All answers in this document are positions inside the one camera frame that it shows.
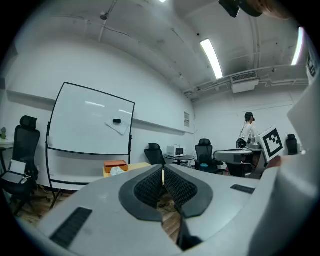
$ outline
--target microwave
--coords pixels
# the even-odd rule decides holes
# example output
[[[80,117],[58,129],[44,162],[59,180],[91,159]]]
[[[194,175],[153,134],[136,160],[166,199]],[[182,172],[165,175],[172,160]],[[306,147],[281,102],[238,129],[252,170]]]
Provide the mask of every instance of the microwave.
[[[183,146],[167,146],[166,153],[170,157],[183,157],[187,155],[186,148]]]

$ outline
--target white wall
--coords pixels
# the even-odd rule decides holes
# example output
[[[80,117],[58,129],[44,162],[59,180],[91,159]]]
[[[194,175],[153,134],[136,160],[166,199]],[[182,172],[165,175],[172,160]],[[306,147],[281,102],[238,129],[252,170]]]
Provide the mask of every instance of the white wall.
[[[148,143],[160,144],[163,153],[172,144],[185,145],[188,152],[193,151],[191,102],[153,69],[113,47],[74,38],[50,39],[20,54],[5,78],[7,92],[0,103],[0,126],[5,126],[8,135],[13,136],[22,116],[38,118],[41,137],[35,162],[41,185],[49,185],[45,159],[47,124],[64,82],[135,102],[131,163],[147,162],[144,149]],[[190,128],[184,127],[184,112],[190,114]],[[11,154],[12,150],[5,152],[7,162]],[[86,182],[102,176],[103,161],[123,158],[128,160],[50,150],[49,166],[53,179],[59,180],[63,174],[69,175],[64,180]]]
[[[300,143],[287,113],[305,88],[256,87],[253,91],[236,94],[228,91],[195,102],[195,144],[206,138],[211,141],[213,151],[235,148],[246,112],[253,113],[254,125],[260,132],[276,125],[283,143],[288,134],[295,134]]]

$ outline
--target black rubber strip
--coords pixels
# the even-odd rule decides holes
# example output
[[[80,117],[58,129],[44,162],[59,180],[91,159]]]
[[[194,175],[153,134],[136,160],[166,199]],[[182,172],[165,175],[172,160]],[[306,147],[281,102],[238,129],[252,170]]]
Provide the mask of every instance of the black rubber strip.
[[[90,214],[91,209],[78,207],[66,221],[53,233],[50,239],[63,248],[68,248],[76,235],[85,224]]]

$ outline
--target white shirt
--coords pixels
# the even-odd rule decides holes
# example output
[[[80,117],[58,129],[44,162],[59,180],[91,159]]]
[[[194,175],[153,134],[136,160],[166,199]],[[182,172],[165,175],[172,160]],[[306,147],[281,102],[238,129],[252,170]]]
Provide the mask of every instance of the white shirt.
[[[259,135],[257,128],[254,125],[248,123],[244,125],[243,129],[241,129],[239,138],[242,138],[245,140],[245,142],[248,142],[249,138],[253,138],[257,135]]]

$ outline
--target mesh chair back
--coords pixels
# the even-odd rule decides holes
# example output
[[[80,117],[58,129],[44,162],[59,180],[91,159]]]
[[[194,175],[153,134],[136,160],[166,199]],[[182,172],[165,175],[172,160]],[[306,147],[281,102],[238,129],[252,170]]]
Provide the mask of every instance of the mesh chair back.
[[[199,145],[195,146],[196,158],[200,164],[210,165],[212,163],[212,151],[213,147],[211,142],[207,138],[202,138],[199,141]]]
[[[34,120],[37,119],[24,116],[20,121],[22,125],[15,128],[12,159],[27,163],[27,169],[32,169],[34,177],[37,179],[39,172],[35,166],[35,154],[40,139],[40,131],[36,130]]]
[[[160,149],[160,146],[158,144],[149,143],[149,149],[145,149],[144,153],[151,165],[166,164],[166,161],[162,154],[162,150]]]

